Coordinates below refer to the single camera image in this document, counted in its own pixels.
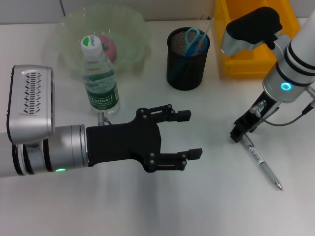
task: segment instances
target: ventilation grille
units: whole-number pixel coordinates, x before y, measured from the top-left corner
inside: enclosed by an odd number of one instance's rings
[[[22,113],[24,115],[36,115],[41,108],[41,73],[30,72],[24,76],[24,99]]]

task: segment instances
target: pen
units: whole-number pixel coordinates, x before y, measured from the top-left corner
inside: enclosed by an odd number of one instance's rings
[[[269,178],[269,180],[280,190],[283,190],[280,181],[275,176],[275,174],[272,172],[270,167],[267,165],[267,163],[261,158],[258,151],[255,149],[254,144],[250,140],[247,134],[244,134],[241,143],[244,145],[244,147],[250,152],[250,154],[254,157],[254,159],[257,161],[265,175]]]

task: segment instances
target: water bottle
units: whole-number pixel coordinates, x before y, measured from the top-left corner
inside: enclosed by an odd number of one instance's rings
[[[83,82],[91,106],[105,114],[115,113],[119,109],[115,70],[110,59],[103,52],[100,39],[88,35],[81,40],[81,48],[84,55]]]

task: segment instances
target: pink ball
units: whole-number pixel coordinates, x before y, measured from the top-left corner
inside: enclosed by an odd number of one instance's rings
[[[114,41],[103,34],[98,35],[98,37],[102,43],[104,53],[108,56],[111,62],[114,62],[117,56],[117,51],[116,51],[116,46],[115,46]]]

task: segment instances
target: green bottle label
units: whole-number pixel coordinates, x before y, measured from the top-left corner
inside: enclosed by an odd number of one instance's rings
[[[107,110],[114,107],[118,100],[117,85],[105,93],[93,93],[87,90],[90,104],[98,110]]]

